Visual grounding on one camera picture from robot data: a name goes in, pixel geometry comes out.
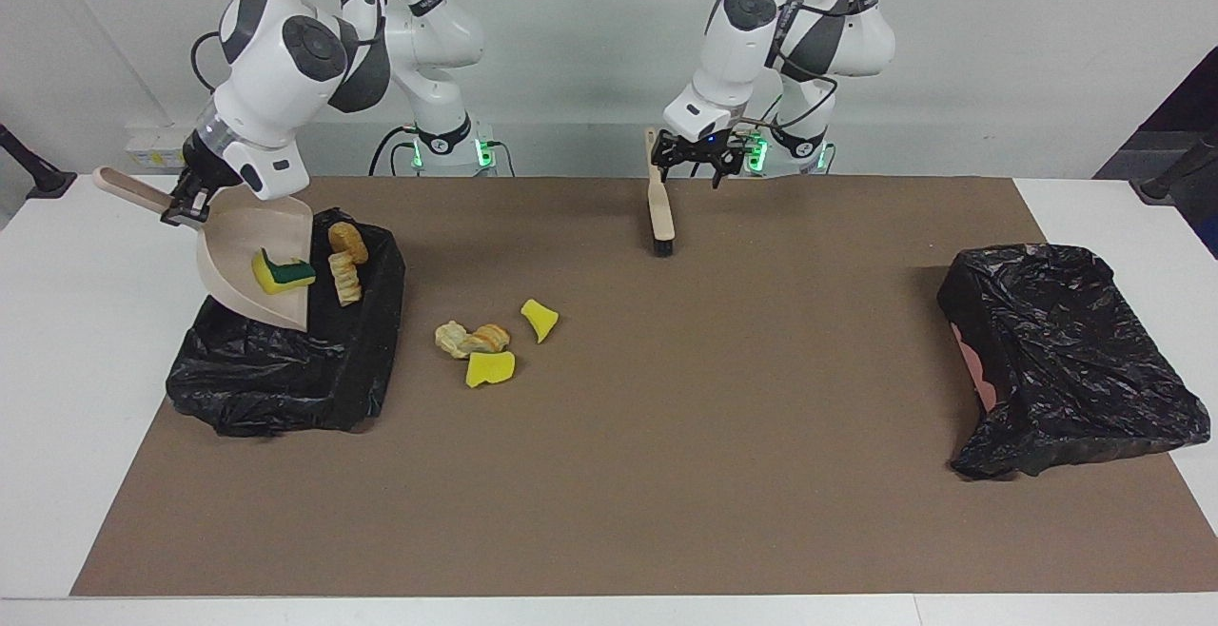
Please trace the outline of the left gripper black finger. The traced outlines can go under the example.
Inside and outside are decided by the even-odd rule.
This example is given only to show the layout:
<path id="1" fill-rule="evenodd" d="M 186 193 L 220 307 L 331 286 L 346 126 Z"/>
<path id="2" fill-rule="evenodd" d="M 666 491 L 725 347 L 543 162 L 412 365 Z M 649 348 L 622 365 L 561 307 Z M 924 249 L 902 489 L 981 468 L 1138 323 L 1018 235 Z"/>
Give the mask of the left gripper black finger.
<path id="1" fill-rule="evenodd" d="M 743 142 L 723 142 L 713 149 L 713 189 L 727 177 L 737 177 L 744 168 L 748 158 L 748 149 Z"/>
<path id="2" fill-rule="evenodd" d="M 683 136 L 657 136 L 657 141 L 652 145 L 652 167 L 657 168 L 661 180 L 667 179 L 674 166 L 686 162 L 687 145 Z"/>

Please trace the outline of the beige brush black bristles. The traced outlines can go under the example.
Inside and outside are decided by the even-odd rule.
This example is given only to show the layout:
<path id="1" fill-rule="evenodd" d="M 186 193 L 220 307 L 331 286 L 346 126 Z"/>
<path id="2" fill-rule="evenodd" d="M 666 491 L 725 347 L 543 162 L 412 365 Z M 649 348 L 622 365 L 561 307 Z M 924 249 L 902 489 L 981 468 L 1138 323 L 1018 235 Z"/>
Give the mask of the beige brush black bristles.
<path id="1" fill-rule="evenodd" d="M 648 127 L 644 132 L 646 161 L 648 167 L 647 202 L 650 216 L 653 233 L 653 248 L 658 257 L 670 257 L 674 255 L 676 229 L 674 209 L 671 209 L 667 189 L 665 186 L 661 171 L 658 169 L 652 155 L 657 149 L 657 128 Z"/>

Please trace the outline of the beige plastic dustpan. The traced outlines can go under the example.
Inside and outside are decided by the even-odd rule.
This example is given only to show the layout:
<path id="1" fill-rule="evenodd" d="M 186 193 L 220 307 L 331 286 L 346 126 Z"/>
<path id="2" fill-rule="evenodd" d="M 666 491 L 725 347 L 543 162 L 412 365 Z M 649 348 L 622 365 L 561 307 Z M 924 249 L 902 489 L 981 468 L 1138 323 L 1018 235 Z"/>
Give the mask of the beige plastic dustpan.
<path id="1" fill-rule="evenodd" d="M 253 259 L 262 248 L 270 262 L 308 261 L 313 211 L 284 197 L 262 201 L 245 185 L 222 188 L 209 201 L 208 219 L 195 227 L 200 280 L 218 304 L 248 319 L 307 330 L 307 289 L 266 294 L 256 281 Z"/>

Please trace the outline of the yellow green sponge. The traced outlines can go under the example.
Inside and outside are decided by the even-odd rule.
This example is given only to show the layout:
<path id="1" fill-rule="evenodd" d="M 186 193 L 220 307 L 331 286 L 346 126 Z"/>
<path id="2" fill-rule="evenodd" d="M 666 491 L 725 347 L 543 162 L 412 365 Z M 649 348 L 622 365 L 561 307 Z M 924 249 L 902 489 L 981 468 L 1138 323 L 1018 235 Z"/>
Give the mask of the yellow green sponge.
<path id="1" fill-rule="evenodd" d="M 314 267 L 304 259 L 276 264 L 270 261 L 266 248 L 258 248 L 258 252 L 252 257 L 251 269 L 255 280 L 266 295 L 280 295 L 287 289 L 311 286 L 317 279 Z"/>

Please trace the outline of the brown fried nugget piece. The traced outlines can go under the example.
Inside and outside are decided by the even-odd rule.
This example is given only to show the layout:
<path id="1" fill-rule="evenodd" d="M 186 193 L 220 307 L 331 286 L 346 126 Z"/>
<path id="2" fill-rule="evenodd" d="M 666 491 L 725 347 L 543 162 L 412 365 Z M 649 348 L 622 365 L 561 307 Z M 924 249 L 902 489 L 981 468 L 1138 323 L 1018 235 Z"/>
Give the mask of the brown fried nugget piece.
<path id="1" fill-rule="evenodd" d="M 365 247 L 361 229 L 354 223 L 335 222 L 326 229 L 326 239 L 334 255 L 346 253 L 354 266 L 369 261 L 369 250 Z"/>

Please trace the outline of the striped beige pastry piece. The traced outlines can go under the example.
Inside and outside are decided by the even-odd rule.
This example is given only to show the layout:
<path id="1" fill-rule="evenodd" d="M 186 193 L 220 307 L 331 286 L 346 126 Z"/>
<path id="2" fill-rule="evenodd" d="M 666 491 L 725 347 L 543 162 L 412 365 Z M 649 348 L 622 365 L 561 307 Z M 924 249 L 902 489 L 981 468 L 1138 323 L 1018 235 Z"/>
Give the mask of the striped beige pastry piece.
<path id="1" fill-rule="evenodd" d="M 346 308 L 350 304 L 361 302 L 363 297 L 361 275 L 358 275 L 358 267 L 348 250 L 333 253 L 326 261 L 329 262 L 336 297 L 339 297 L 339 306 Z"/>

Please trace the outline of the small yellow sponge piece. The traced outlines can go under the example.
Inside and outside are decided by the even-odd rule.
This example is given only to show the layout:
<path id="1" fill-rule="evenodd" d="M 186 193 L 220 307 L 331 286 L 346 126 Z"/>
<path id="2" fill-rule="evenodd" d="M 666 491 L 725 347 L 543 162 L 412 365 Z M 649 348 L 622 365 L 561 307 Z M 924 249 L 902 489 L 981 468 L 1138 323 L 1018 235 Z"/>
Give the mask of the small yellow sponge piece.
<path id="1" fill-rule="evenodd" d="M 535 298 L 523 302 L 521 314 L 530 323 L 530 326 L 532 326 L 537 343 L 543 343 L 554 330 L 554 326 L 557 326 L 557 323 L 560 322 L 560 313 L 558 311 L 548 308 L 547 304 L 540 303 Z"/>

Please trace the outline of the large yellow sponge piece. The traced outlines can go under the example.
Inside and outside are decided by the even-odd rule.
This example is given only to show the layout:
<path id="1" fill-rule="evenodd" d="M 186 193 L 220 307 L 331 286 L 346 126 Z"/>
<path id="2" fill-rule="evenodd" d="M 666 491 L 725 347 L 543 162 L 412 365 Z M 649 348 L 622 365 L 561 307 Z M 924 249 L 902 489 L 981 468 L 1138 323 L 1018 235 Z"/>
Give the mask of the large yellow sponge piece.
<path id="1" fill-rule="evenodd" d="M 515 367 L 516 358 L 509 350 L 499 353 L 473 352 L 468 357 L 466 387 L 476 389 L 484 384 L 509 381 L 515 375 Z"/>

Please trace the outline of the black bag lined bin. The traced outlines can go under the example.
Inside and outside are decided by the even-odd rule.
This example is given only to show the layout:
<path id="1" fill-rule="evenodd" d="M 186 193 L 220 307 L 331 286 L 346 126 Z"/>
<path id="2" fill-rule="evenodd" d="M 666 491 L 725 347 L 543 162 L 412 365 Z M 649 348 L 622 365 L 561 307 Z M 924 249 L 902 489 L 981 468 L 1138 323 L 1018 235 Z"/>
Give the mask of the black bag lined bin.
<path id="1" fill-rule="evenodd" d="M 324 257 L 329 228 L 351 223 L 339 208 L 313 218 L 307 331 L 266 325 L 203 300 L 171 363 L 167 401 L 222 436 L 269 437 L 329 427 L 350 431 L 382 413 L 400 343 L 407 266 L 392 231 L 357 223 L 369 259 L 357 267 L 363 294 L 339 304 Z"/>

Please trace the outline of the pink plastic bin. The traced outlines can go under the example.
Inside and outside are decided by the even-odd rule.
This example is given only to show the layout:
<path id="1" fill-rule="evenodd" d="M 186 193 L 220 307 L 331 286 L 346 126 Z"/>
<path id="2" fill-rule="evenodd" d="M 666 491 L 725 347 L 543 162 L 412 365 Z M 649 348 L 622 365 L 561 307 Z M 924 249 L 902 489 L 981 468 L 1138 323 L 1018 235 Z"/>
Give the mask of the pink plastic bin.
<path id="1" fill-rule="evenodd" d="M 987 379 L 987 369 L 984 369 L 980 357 L 977 352 L 974 352 L 974 348 L 965 341 L 960 326 L 957 326 L 956 323 L 950 323 L 950 328 L 952 329 L 952 335 L 959 343 L 966 367 L 970 369 L 970 376 L 974 386 L 974 395 L 977 395 L 978 403 L 980 404 L 980 413 L 983 415 L 988 415 L 998 406 L 998 389 Z"/>

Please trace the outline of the black bin bag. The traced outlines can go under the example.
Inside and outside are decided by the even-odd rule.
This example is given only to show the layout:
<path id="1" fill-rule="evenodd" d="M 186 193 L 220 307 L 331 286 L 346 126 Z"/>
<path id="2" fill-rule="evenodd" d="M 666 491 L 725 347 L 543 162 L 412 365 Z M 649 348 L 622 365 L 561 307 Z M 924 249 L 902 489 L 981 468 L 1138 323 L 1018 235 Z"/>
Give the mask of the black bin bag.
<path id="1" fill-rule="evenodd" d="M 998 406 L 950 466 L 966 479 L 1037 476 L 1205 445 L 1212 419 L 1114 284 L 1074 245 L 966 248 L 938 295 L 978 353 Z"/>

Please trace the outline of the brown table mat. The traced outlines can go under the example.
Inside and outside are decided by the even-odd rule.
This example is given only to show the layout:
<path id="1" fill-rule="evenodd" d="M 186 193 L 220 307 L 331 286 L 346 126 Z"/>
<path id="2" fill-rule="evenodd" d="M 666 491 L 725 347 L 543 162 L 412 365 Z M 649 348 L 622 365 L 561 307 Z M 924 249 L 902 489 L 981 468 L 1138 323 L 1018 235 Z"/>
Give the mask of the brown table mat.
<path id="1" fill-rule="evenodd" d="M 162 406 L 76 596 L 1208 592 L 1218 538 L 1166 454 L 968 482 L 977 418 L 935 292 L 1041 239 L 980 178 L 646 184 L 318 178 L 407 262 L 382 414 L 217 436 Z M 536 342 L 521 306 L 560 313 Z M 469 389 L 449 320 L 512 336 Z"/>

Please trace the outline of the white wall power strip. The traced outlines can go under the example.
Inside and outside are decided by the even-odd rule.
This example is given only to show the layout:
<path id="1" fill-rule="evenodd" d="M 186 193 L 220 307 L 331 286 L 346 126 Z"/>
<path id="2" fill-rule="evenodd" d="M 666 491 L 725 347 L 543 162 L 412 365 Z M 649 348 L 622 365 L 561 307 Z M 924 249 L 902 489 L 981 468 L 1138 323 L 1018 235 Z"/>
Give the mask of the white wall power strip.
<path id="1" fill-rule="evenodd" d="M 179 172 L 188 164 L 184 145 L 192 132 L 192 125 L 128 127 L 125 151 L 143 169 Z"/>

